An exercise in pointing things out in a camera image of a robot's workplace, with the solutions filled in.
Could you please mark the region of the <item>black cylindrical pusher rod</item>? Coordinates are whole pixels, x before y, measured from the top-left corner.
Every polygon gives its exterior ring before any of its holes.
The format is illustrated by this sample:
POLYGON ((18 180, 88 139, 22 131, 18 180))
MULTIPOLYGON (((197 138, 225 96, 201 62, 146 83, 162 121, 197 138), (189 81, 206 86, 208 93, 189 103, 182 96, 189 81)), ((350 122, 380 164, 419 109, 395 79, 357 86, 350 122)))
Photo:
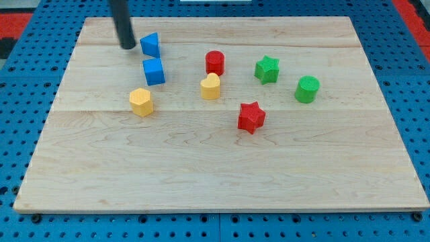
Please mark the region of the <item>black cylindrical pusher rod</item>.
POLYGON ((120 47, 125 50, 133 49, 136 46, 130 12, 127 0, 109 0, 113 22, 120 47))

